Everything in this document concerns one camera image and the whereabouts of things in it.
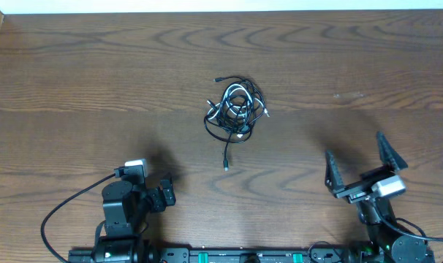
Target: table surface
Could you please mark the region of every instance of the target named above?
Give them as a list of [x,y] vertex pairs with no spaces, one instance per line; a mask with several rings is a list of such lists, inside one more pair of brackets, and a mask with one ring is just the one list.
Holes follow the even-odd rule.
[[[270,117],[229,147],[207,99],[243,75]],[[408,162],[398,217],[443,237],[443,11],[9,15],[0,35],[0,262],[55,262],[39,226],[59,202],[147,158],[178,202],[147,237],[193,247],[365,240],[354,205],[324,186],[380,165],[383,131]],[[96,187],[46,226],[54,248],[91,246]],[[443,260],[443,243],[431,243]]]

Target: white background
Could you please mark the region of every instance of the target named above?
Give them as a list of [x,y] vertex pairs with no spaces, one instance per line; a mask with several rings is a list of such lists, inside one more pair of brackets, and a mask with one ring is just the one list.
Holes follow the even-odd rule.
[[443,9],[443,0],[0,0],[8,14]]

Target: cable plug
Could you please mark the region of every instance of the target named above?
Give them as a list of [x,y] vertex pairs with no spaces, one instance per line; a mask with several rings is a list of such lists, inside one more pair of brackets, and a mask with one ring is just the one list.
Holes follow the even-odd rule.
[[220,81],[223,81],[225,79],[226,79],[225,77],[218,77],[218,78],[214,79],[213,81],[214,82],[220,82]]
[[228,170],[228,160],[226,158],[223,160],[223,167],[225,171]]

